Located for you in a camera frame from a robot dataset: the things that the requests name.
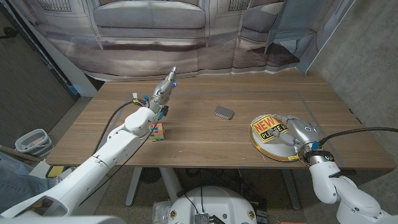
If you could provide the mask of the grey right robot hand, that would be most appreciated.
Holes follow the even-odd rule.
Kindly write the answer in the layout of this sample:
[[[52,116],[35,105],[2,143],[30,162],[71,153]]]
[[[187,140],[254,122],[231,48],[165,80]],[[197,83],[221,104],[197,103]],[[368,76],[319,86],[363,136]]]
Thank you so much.
[[[315,141],[320,140],[320,135],[315,127],[308,121],[299,119],[292,115],[277,115],[274,114],[272,117],[278,121],[281,121],[287,129],[288,133],[283,133],[274,128],[269,128],[267,132],[277,138],[279,138],[285,145],[293,146],[295,152],[298,154],[305,145],[313,144]]]

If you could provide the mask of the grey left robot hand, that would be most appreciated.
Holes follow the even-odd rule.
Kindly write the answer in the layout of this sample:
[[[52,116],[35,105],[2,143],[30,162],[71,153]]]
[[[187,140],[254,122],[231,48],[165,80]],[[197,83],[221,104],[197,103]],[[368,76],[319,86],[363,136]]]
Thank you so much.
[[[147,102],[147,107],[154,113],[158,113],[162,106],[165,106],[170,99],[172,90],[176,84],[176,67],[154,89],[154,92]]]

